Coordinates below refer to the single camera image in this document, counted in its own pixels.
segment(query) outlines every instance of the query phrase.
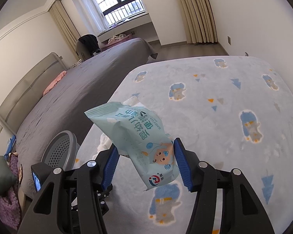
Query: curtain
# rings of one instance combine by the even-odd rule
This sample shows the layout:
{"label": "curtain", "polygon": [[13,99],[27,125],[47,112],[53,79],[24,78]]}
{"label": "curtain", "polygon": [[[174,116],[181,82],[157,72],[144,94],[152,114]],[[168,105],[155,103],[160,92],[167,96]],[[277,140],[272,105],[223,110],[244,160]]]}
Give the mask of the curtain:
{"label": "curtain", "polygon": [[70,50],[74,54],[75,58],[79,60],[79,57],[75,51],[77,40],[80,38],[78,31],[73,25],[71,19],[67,15],[60,0],[56,0],[49,10],[52,18],[54,19],[58,29],[60,30],[64,40],[68,44]]}
{"label": "curtain", "polygon": [[187,43],[217,42],[209,0],[179,0]]}
{"label": "curtain", "polygon": [[98,36],[110,29],[109,24],[96,0],[79,0],[79,3],[81,5],[84,18],[87,20],[88,25],[91,26],[94,35]]}

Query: purple fuzzy cloth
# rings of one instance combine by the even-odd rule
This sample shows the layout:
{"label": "purple fuzzy cloth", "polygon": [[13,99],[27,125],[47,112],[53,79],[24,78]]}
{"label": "purple fuzzy cloth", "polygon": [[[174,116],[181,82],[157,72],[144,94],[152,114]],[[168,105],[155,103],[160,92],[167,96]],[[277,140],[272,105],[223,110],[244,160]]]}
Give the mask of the purple fuzzy cloth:
{"label": "purple fuzzy cloth", "polygon": [[[17,157],[11,154],[10,169],[18,178]],[[7,195],[0,196],[0,220],[9,227],[18,230],[21,223],[21,207],[17,197],[17,183],[7,191]]]}

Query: light blue blanket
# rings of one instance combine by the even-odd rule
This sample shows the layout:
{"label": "light blue blanket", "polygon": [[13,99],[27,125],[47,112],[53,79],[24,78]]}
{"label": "light blue blanket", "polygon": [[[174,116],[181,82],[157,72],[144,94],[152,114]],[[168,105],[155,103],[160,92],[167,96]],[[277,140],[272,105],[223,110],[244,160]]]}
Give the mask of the light blue blanket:
{"label": "light blue blanket", "polygon": [[[276,234],[293,220],[293,95],[269,65],[254,57],[200,57],[143,65],[130,72],[110,101],[131,96],[162,119],[165,132],[217,169],[242,170]],[[102,132],[91,128],[78,154],[90,160]],[[181,177],[146,186],[130,159],[121,157],[106,200],[109,233],[186,232],[195,194]],[[218,193],[213,234],[221,220]]]}

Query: bed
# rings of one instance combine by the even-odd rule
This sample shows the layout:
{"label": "bed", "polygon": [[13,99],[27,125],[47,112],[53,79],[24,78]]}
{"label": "bed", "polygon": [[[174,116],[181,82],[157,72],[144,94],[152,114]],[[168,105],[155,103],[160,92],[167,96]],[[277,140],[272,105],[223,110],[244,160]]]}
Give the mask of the bed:
{"label": "bed", "polygon": [[145,64],[149,56],[156,58],[147,42],[129,40],[69,69],[42,96],[56,76],[67,70],[60,57],[52,53],[19,81],[0,106],[0,120],[16,135],[25,195],[33,198],[36,193],[30,166],[41,161],[49,142],[59,132],[69,130],[81,144],[92,125],[84,112],[106,103],[126,75]]}
{"label": "bed", "polygon": [[[225,171],[241,169],[276,234],[289,227],[293,95],[271,65],[234,56],[147,64],[131,71],[109,101],[123,102],[133,95],[158,114],[166,133],[180,137],[200,160]],[[74,168],[96,154],[101,134],[93,125]],[[187,191],[180,176],[144,191],[131,160],[121,156],[112,184],[105,200],[110,208],[104,215],[108,233],[186,233],[196,195]],[[221,201],[219,191],[213,234],[220,229]]]}

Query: wooden floor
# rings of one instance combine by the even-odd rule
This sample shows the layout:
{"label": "wooden floor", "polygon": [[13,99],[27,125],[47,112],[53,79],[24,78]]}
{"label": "wooden floor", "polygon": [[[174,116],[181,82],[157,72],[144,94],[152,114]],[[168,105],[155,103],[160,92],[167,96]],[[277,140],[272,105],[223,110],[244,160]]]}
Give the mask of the wooden floor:
{"label": "wooden floor", "polygon": [[158,56],[156,60],[149,57],[148,63],[188,57],[228,55],[218,43],[187,44],[161,48],[160,41],[154,41],[150,45],[158,53]]}

